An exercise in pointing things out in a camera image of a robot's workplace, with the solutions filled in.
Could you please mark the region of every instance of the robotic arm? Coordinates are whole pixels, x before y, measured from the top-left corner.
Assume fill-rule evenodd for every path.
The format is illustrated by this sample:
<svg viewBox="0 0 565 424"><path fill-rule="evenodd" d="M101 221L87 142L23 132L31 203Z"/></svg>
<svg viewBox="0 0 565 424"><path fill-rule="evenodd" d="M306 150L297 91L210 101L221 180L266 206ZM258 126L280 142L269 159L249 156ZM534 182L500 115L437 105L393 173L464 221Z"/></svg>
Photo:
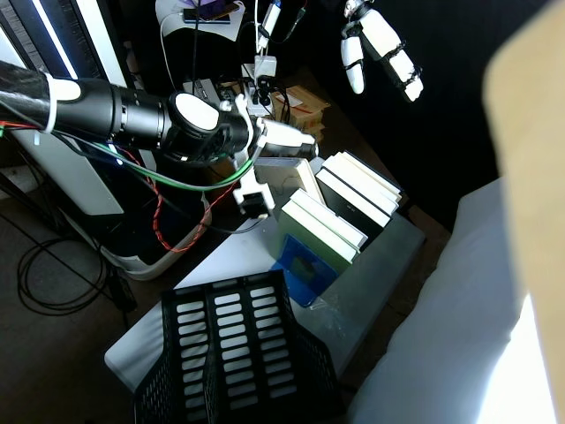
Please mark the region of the robotic arm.
<svg viewBox="0 0 565 424"><path fill-rule="evenodd" d="M223 102L216 108L188 93L162 99L104 80L54 79L0 62L0 101L10 107L0 108L2 120L29 124L24 117L30 117L44 133L153 150L187 165L231 157L238 169L252 147L317 153L312 136L262 118L252 122L243 96L235 107ZM255 217L274 207L268 186L259 184L252 170L240 183L234 196L242 212Z"/></svg>
<svg viewBox="0 0 565 424"><path fill-rule="evenodd" d="M406 52L398 34L371 7L373 0L347 0L344 15L348 23L342 30L342 61L355 94L365 90L363 48L372 60L385 65L390 78L409 102L419 98L424 86L420 70Z"/></svg>

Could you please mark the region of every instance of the led light strip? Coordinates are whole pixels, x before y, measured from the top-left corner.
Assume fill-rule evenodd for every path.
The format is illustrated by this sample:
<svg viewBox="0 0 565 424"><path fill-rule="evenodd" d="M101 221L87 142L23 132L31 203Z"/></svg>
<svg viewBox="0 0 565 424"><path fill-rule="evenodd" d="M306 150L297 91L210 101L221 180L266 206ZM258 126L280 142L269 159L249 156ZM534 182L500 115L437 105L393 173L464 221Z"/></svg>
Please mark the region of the led light strip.
<svg viewBox="0 0 565 424"><path fill-rule="evenodd" d="M67 54L63 49L63 45L59 41L59 37L57 37L57 33L55 32L55 29L53 29L53 26L51 25L51 21L47 17L47 13L45 13L45 9L43 9L43 5L41 4L40 0L32 0L32 3L34 4L35 9L37 10L37 13L41 18L41 21L43 22L45 29L47 29L47 32L51 37L51 41L53 41L53 44L55 44L56 51L59 53L59 56L63 60L64 67L67 68L67 72L69 73L69 75L71 75L71 78L76 80L79 76L74 71L71 61L69 60L69 57L67 56Z"/></svg>

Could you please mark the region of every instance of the dark floor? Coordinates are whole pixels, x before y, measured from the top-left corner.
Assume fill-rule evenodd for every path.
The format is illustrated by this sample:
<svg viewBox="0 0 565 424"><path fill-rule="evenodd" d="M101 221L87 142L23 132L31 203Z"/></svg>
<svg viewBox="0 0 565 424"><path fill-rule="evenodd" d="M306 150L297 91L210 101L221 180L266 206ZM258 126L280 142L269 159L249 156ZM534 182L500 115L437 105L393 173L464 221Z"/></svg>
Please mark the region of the dark floor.
<svg viewBox="0 0 565 424"><path fill-rule="evenodd" d="M300 83L331 101L306 70L288 82ZM327 129L320 146L322 155L348 149L375 169L388 173L335 105L326 110L324 125ZM14 201L0 202L0 212L39 240L53 237ZM220 213L221 210L216 211L216 216ZM418 207L410 209L410 218L425 232L426 243L345 372L343 382L353 388L363 382L386 351L394 329L413 308L422 283L447 242L448 233ZM208 231L164 275L149 283L132 282L139 307L130 314L130 322L136 322L158 301L160 292L174 286L222 240L223 236ZM28 312L19 303L15 268L31 246L29 240L0 219L0 421L132 422L132 394L103 362L106 350L124 334L121 314L106 299L98 299L87 309L67 317ZM68 244L56 252L77 269L95 273L96 258L87 249ZM49 257L38 260L32 273L33 288L52 299L69 299L84 289L75 276Z"/></svg>

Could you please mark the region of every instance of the white book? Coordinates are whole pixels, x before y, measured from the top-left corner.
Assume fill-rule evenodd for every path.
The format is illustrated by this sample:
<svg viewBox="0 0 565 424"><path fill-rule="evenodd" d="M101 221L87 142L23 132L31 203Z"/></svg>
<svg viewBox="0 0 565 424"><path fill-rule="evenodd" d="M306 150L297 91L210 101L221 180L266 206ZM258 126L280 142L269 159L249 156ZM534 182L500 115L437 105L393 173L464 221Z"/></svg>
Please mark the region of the white book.
<svg viewBox="0 0 565 424"><path fill-rule="evenodd" d="M331 209L318 203L304 190L298 189L290 199L355 248L359 249L367 241L367 236L363 232L337 216Z"/></svg>
<svg viewBox="0 0 565 424"><path fill-rule="evenodd" d="M344 198L347 202L380 225L380 227L384 228L388 221L390 221L390 216L375 207L370 201L364 199L353 189L344 184L343 181L340 181L338 178L333 176L328 170L322 169L318 172L318 174L316 174L316 177L336 194Z"/></svg>
<svg viewBox="0 0 565 424"><path fill-rule="evenodd" d="M254 166L257 179L269 185L274 197L283 198L286 195L288 199L298 188L301 188L322 205L326 204L306 159L260 157Z"/></svg>
<svg viewBox="0 0 565 424"><path fill-rule="evenodd" d="M299 207L294 201L289 201L282 207L279 218L279 232L281 237L290 234L308 246L338 273L346 270L358 255L357 249Z"/></svg>
<svg viewBox="0 0 565 424"><path fill-rule="evenodd" d="M380 176L377 172L375 172L374 170L372 170L371 168L366 166L364 163L360 162L355 156L353 156L352 154L350 154L348 152L338 153L338 155L343 156L345 159L347 159L348 161L353 163L360 170L362 170L365 174L367 174L369 177L373 178L375 181L377 181L379 184L381 184L383 187L385 187L391 193L396 194L398 196L397 201L399 201L401 199L400 188L396 187L394 184L390 183L385 178Z"/></svg>
<svg viewBox="0 0 565 424"><path fill-rule="evenodd" d="M388 197L393 193L348 160L331 156L322 166L387 214L392 215L398 208L396 201Z"/></svg>

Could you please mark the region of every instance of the black plastic crate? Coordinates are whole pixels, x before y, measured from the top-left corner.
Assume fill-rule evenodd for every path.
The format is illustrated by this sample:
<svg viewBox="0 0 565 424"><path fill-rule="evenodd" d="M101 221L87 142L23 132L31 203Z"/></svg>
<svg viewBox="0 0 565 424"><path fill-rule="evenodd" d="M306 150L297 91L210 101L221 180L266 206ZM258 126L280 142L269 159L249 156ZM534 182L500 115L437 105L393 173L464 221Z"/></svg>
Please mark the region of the black plastic crate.
<svg viewBox="0 0 565 424"><path fill-rule="evenodd" d="M167 291L162 315L163 352L135 391L137 423L343 413L328 348L297 324L282 271Z"/></svg>

